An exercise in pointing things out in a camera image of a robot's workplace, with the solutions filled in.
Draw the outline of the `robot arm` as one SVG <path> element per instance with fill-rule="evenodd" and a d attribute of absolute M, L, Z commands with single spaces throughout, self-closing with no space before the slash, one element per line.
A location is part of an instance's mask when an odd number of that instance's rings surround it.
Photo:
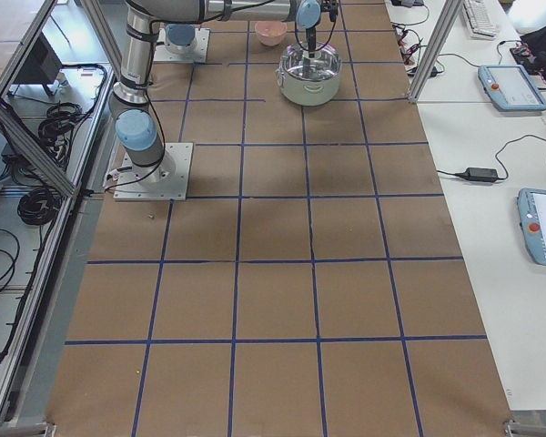
<path fill-rule="evenodd" d="M 308 51 L 317 48 L 316 27 L 324 13 L 334 22 L 336 1 L 128 1 L 128 41 L 110 100 L 116 136 L 131 159 L 136 183 L 167 178 L 167 146 L 147 92 L 159 27 L 210 21 L 293 22 L 306 30 Z"/>
<path fill-rule="evenodd" d="M 190 53 L 196 41 L 196 29 L 190 24 L 168 24 L 165 27 L 165 47 L 168 52 L 184 56 Z"/>

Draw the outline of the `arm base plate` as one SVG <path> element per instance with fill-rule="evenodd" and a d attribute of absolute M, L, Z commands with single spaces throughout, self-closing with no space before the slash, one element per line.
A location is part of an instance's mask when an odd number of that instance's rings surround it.
<path fill-rule="evenodd" d="M 195 29 L 196 41 L 193 50 L 187 55 L 179 56 L 167 51 L 165 47 L 165 27 L 161 28 L 154 54 L 154 61 L 157 63 L 204 64 L 207 61 L 210 30 L 197 27 L 195 27 Z"/>
<path fill-rule="evenodd" d="M 193 155 L 192 143 L 167 143 L 166 154 L 159 168 L 147 178 L 151 171 L 134 166 L 125 152 L 122 171 L 116 182 L 113 197 L 117 201 L 185 200 L 189 170 Z"/>

